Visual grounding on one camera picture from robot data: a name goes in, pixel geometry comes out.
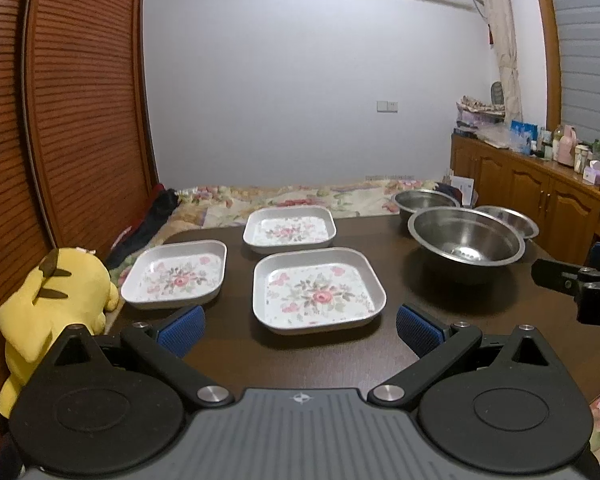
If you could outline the floral square plate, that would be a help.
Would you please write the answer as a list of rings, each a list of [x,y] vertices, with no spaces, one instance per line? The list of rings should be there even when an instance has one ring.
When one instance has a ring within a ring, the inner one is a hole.
[[[219,295],[226,259],[227,247],[219,240],[147,249],[132,265],[121,296],[140,310],[203,306]]]
[[[325,207],[272,207],[250,214],[242,241],[257,254],[272,255],[325,248],[332,244],[336,234],[334,217]]]
[[[332,247],[281,252],[253,270],[252,313],[279,335],[364,326],[381,314],[387,293],[368,259]]]

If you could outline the small steel bowl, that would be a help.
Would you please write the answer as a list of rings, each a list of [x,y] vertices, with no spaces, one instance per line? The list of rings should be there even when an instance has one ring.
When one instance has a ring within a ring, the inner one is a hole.
[[[538,225],[519,211],[491,205],[479,206],[476,208],[476,211],[484,212],[485,214],[508,224],[517,231],[524,240],[533,240],[540,234]]]

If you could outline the large steel bowl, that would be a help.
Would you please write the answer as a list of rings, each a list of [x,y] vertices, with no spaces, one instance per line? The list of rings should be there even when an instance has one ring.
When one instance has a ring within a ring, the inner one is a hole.
[[[407,229],[430,254],[474,268],[509,266],[526,251],[526,243],[515,229],[473,209],[421,209],[408,219]]]

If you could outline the wooden sideboard cabinet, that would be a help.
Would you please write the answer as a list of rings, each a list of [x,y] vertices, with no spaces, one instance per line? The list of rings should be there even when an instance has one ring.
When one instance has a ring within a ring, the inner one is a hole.
[[[502,206],[533,220],[535,243],[555,259],[585,263],[600,242],[600,186],[557,162],[452,135],[451,169],[474,180],[479,206]]]

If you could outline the yellow Pikachu plush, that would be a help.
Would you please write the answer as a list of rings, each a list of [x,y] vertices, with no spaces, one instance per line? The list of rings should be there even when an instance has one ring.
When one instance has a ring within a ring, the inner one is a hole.
[[[52,250],[29,272],[0,307],[9,376],[0,392],[0,414],[7,418],[20,391],[57,337],[69,325],[105,333],[106,314],[120,295],[106,266],[82,248]]]

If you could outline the dark clothes on bed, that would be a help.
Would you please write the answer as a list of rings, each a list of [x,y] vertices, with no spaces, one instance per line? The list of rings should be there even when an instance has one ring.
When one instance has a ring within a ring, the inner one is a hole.
[[[114,241],[105,259],[106,268],[114,270],[133,252],[145,247],[166,224],[179,203],[180,198],[173,188],[157,184],[151,191],[145,210]]]

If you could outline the pink bottle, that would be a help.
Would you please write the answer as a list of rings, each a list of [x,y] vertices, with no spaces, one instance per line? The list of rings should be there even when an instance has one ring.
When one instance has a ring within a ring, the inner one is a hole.
[[[562,137],[558,142],[557,161],[561,165],[573,168],[577,145],[576,129],[573,126],[564,125],[564,128],[562,128]]]

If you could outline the floral bed quilt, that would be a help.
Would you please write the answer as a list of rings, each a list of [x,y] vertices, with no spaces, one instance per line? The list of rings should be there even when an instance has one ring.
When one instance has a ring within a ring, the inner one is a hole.
[[[125,249],[124,259],[110,266],[114,284],[123,284],[137,257],[147,248],[163,244],[179,232],[242,226],[253,212],[270,207],[321,206],[336,219],[396,214],[396,193],[437,190],[434,180],[366,180],[353,184],[321,186],[287,185],[282,188],[256,186],[195,186],[175,193],[178,206],[159,222],[159,229],[140,240],[135,250]]]

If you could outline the white paper box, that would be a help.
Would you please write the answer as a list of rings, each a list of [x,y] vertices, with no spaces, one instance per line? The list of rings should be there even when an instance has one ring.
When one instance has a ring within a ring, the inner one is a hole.
[[[462,205],[466,208],[474,206],[475,180],[473,178],[452,176],[451,185],[457,188],[462,196]]]

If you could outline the blue picture box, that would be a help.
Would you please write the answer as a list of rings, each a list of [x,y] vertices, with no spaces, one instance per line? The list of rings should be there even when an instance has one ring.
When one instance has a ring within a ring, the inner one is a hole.
[[[509,147],[515,153],[530,155],[536,150],[538,126],[513,120],[509,128]]]

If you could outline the stack of folded cloth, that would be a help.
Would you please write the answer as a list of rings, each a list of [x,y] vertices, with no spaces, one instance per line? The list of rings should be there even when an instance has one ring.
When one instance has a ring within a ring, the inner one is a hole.
[[[457,125],[471,129],[479,129],[488,125],[504,122],[505,107],[503,104],[483,103],[471,96],[462,96],[456,102]]]

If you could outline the wooden louvered wardrobe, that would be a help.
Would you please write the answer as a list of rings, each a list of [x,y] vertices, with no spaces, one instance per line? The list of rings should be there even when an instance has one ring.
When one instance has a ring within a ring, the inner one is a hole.
[[[56,247],[106,256],[148,203],[142,16],[143,0],[0,0],[0,305]]]

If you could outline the window roller blind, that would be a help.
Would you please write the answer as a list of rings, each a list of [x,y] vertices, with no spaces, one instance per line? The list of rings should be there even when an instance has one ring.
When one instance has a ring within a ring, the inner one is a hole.
[[[562,73],[562,121],[600,141],[600,0],[553,0]]]

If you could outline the beige curtain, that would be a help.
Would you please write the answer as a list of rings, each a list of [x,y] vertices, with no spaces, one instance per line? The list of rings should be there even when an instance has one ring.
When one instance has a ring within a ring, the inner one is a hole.
[[[510,0],[482,0],[486,20],[494,41],[494,51],[503,88],[505,121],[521,122],[521,92],[518,73],[518,56],[515,23]]]

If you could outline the white wall switch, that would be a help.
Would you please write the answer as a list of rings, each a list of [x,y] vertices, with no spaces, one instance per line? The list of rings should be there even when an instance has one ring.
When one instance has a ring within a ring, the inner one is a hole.
[[[398,111],[398,103],[391,101],[378,101],[376,103],[378,113],[396,113]]]

